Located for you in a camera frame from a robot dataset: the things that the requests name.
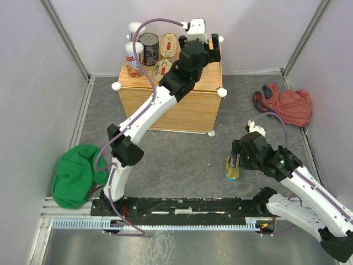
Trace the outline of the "gold rectangular tin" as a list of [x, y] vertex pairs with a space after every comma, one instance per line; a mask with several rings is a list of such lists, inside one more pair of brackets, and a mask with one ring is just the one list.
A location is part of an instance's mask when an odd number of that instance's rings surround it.
[[235, 181], [240, 177], [239, 158], [233, 160], [230, 156], [226, 157], [226, 176], [227, 181]]

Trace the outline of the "dark blue round can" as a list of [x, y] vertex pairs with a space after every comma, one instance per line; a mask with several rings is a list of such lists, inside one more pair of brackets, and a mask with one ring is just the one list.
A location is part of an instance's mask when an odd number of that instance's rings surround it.
[[159, 59], [159, 37], [154, 33], [144, 33], [140, 36], [144, 50], [144, 65], [154, 66]]

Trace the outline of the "wooden cube cabinet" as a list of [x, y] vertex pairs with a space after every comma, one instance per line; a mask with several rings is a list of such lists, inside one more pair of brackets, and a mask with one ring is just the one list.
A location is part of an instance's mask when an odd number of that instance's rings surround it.
[[[135, 81], [121, 73], [122, 89], [119, 96], [129, 118], [152, 95], [152, 86], [143, 78]], [[208, 64], [194, 89], [179, 103], [167, 110], [151, 125], [152, 130], [209, 133], [213, 130], [218, 113], [222, 87], [221, 63]]]

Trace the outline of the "tall white-lid can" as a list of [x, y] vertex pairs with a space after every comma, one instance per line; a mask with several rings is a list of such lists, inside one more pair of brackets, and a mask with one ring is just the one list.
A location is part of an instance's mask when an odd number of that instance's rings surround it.
[[132, 78], [139, 78], [143, 76], [140, 64], [143, 64], [143, 50], [144, 47], [140, 42], [129, 42], [125, 45], [125, 62], [127, 73]]
[[142, 27], [139, 32], [137, 32], [137, 30], [139, 29], [139, 27], [142, 25], [142, 23], [140, 22], [131, 22], [128, 26], [129, 29], [129, 34], [127, 35], [127, 38], [129, 39], [130, 42], [132, 42], [134, 40], [135, 35], [137, 35], [136, 37], [136, 41], [140, 40], [140, 36], [142, 34], [145, 33], [146, 27]]

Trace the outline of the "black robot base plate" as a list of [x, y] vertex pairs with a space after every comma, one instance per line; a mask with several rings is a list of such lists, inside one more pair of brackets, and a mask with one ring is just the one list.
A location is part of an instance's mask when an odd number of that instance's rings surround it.
[[113, 204], [95, 199], [92, 216], [126, 217], [134, 225], [244, 225], [246, 218], [272, 219], [263, 200], [241, 198], [136, 198], [126, 197]]

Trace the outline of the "red oval tin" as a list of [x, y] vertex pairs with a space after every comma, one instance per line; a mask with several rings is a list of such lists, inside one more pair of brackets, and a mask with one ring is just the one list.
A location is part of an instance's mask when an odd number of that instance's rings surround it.
[[159, 54], [161, 59], [174, 63], [177, 55], [177, 36], [173, 33], [166, 33], [162, 36], [159, 44]]
[[172, 66], [172, 62], [167, 59], [159, 60], [153, 69], [153, 80], [156, 83], [159, 83], [160, 80], [164, 77], [164, 75], [170, 70]]

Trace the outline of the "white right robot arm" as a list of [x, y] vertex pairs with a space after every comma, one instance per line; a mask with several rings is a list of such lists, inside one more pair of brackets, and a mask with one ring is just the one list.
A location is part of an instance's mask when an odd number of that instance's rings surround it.
[[250, 132], [233, 140], [229, 158], [231, 167], [261, 171], [295, 193], [302, 207], [272, 191], [271, 196], [254, 200], [260, 216], [280, 216], [316, 238], [324, 251], [345, 263], [352, 256], [352, 210], [331, 195], [302, 161], [288, 148], [274, 150], [259, 132]]

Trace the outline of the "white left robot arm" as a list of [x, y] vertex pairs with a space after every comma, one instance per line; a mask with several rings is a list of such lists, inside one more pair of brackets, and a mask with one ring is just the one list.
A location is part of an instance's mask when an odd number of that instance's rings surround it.
[[157, 119], [190, 93], [201, 79], [203, 69], [210, 63], [220, 62], [219, 35], [212, 34], [211, 41], [189, 40], [181, 36], [181, 52], [169, 72], [159, 82], [152, 95], [119, 126], [108, 128], [112, 148], [111, 174], [101, 191], [103, 209], [117, 215], [122, 209], [121, 200], [127, 178], [134, 165], [140, 162], [144, 151], [138, 143]]

